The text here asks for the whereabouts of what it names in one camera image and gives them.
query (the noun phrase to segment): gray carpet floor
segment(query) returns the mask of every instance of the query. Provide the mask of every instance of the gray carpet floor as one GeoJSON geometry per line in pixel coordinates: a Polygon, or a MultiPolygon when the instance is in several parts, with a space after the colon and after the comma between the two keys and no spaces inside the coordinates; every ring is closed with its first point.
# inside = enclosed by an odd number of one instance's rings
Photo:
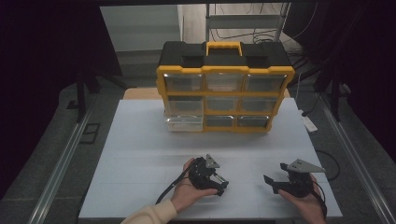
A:
{"type": "MultiPolygon", "coordinates": [[[[137,88],[155,87],[156,63],[154,62],[156,60],[157,57],[153,57],[153,60],[148,59],[146,63],[122,64],[123,77],[117,78],[137,88]]],[[[312,87],[315,78],[313,76],[289,88],[291,96],[297,97],[297,105],[304,111],[311,109],[318,97],[312,87]]],[[[97,136],[94,137],[89,133],[81,136],[44,223],[77,223],[78,209],[90,185],[118,102],[124,92],[123,89],[105,79],[98,78],[98,80],[102,89],[94,96],[96,100],[92,104],[92,115],[88,121],[88,124],[93,127],[99,127],[97,136]]],[[[321,97],[328,98],[327,92],[323,92],[321,97]]],[[[88,104],[92,98],[93,95],[87,93],[88,104]]],[[[78,112],[76,109],[67,109],[70,101],[77,100],[76,87],[70,86],[64,89],[59,99],[59,107],[35,152],[0,202],[0,223],[2,224],[26,223],[29,220],[71,132],[76,127],[78,112]]],[[[319,101],[308,117],[318,127],[318,130],[309,136],[315,149],[322,151],[318,152],[318,157],[327,170],[327,176],[331,178],[339,172],[339,176],[330,183],[344,217],[329,219],[328,223],[382,223],[332,125],[325,116],[325,106],[319,101]],[[339,171],[335,161],[323,151],[336,159],[340,166],[339,171]]],[[[347,104],[346,97],[340,98],[339,112],[341,123],[349,139],[359,150],[362,161],[386,198],[389,208],[395,214],[395,163],[354,115],[347,104]]],[[[279,221],[279,223],[291,222],[304,223],[301,220],[279,221]]]]}

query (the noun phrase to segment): yellow handle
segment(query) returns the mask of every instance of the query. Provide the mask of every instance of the yellow handle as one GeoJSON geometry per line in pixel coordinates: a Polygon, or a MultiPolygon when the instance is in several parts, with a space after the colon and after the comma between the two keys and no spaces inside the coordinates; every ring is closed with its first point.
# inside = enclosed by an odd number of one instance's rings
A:
{"type": "Polygon", "coordinates": [[[209,49],[238,49],[239,56],[242,56],[241,42],[206,42],[206,56],[209,49]]]}

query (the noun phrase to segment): forearm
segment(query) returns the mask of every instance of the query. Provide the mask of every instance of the forearm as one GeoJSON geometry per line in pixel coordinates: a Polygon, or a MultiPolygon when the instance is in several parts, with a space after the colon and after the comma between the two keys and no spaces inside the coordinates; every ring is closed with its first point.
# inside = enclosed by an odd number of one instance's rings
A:
{"type": "Polygon", "coordinates": [[[121,224],[165,224],[177,216],[177,211],[170,200],[154,206],[148,206],[125,218],[121,224]]]}

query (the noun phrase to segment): floor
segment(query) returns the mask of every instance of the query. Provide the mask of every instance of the floor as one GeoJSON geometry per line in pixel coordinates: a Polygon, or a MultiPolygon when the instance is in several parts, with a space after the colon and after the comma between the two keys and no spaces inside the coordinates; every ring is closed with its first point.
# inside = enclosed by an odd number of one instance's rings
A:
{"type": "MultiPolygon", "coordinates": [[[[217,5],[216,11],[217,13],[229,13],[233,10],[241,10],[244,14],[258,13],[261,6],[262,4],[230,6],[223,4],[217,5]]],[[[265,12],[274,11],[278,13],[280,9],[281,4],[264,5],[265,12]]],[[[202,35],[202,31],[205,29],[205,6],[185,6],[183,11],[186,15],[184,40],[198,43],[204,41],[205,36],[202,35]]],[[[236,31],[222,31],[219,36],[236,35],[233,32],[236,31]]],[[[240,32],[246,32],[244,34],[252,33],[251,30],[240,32]]],[[[288,39],[287,36],[281,36],[281,41],[287,41],[288,44],[285,50],[295,54],[299,51],[299,46],[288,39]]],[[[252,35],[237,40],[248,43],[248,41],[252,41],[252,35]]],[[[119,52],[119,61],[123,73],[120,80],[137,88],[155,87],[155,68],[159,53],[159,51],[119,52]]],[[[294,54],[290,55],[292,63],[298,59],[298,56],[294,56],[294,54]]],[[[296,76],[311,66],[312,64],[307,63],[297,69],[296,76]]],[[[341,119],[339,124],[341,124],[342,131],[347,133],[349,146],[346,146],[343,139],[337,134],[339,130],[332,124],[331,116],[328,115],[330,92],[323,92],[318,98],[318,94],[314,92],[312,87],[315,79],[315,76],[305,79],[290,87],[289,91],[300,109],[303,111],[312,109],[308,117],[318,127],[318,130],[310,133],[309,136],[318,152],[322,166],[327,170],[333,193],[344,215],[342,218],[329,219],[328,223],[386,223],[378,215],[378,208],[375,206],[377,198],[370,198],[370,188],[364,187],[362,184],[364,179],[357,175],[361,170],[354,165],[353,160],[357,158],[350,157],[348,148],[353,147],[358,152],[361,164],[374,181],[375,188],[379,189],[380,196],[383,196],[392,214],[396,212],[396,165],[354,115],[347,104],[347,98],[341,97],[339,99],[341,119]]],[[[87,105],[89,111],[91,111],[87,119],[86,126],[88,128],[84,130],[85,132],[81,132],[78,138],[74,153],[67,163],[67,169],[60,179],[59,186],[55,188],[53,201],[49,203],[48,210],[43,213],[42,223],[78,223],[79,208],[105,145],[118,101],[122,98],[124,92],[119,86],[106,79],[99,77],[98,80],[102,86],[100,93],[86,93],[87,105]]],[[[31,220],[33,211],[42,200],[43,190],[48,187],[48,181],[54,168],[57,167],[59,159],[72,141],[71,134],[78,127],[76,124],[78,111],[70,106],[76,100],[75,85],[64,89],[60,94],[59,107],[51,124],[37,145],[32,157],[25,164],[20,175],[8,190],[7,195],[0,202],[0,223],[19,224],[28,223],[31,220]]],[[[304,222],[299,219],[278,220],[276,223],[304,222]]]]}

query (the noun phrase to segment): person's hand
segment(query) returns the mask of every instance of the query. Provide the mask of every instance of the person's hand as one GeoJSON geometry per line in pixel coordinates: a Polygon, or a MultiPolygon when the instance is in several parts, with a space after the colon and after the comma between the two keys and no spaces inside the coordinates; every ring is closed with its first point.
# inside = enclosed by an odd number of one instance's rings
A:
{"type": "MultiPolygon", "coordinates": [[[[311,175],[311,179],[317,182],[314,176],[311,175]]],[[[318,186],[314,183],[314,191],[320,195],[318,186]]],[[[285,190],[280,189],[278,193],[289,202],[293,203],[300,211],[301,216],[309,224],[322,224],[326,223],[323,218],[323,213],[318,200],[311,193],[304,198],[296,198],[293,195],[287,193],[285,190]]]]}
{"type": "MultiPolygon", "coordinates": [[[[194,158],[187,161],[183,166],[183,171],[186,170],[193,161],[194,158]]],[[[196,189],[189,180],[189,172],[187,172],[184,177],[185,178],[176,185],[174,195],[171,199],[178,213],[190,207],[199,199],[218,193],[217,189],[196,189]]]]}

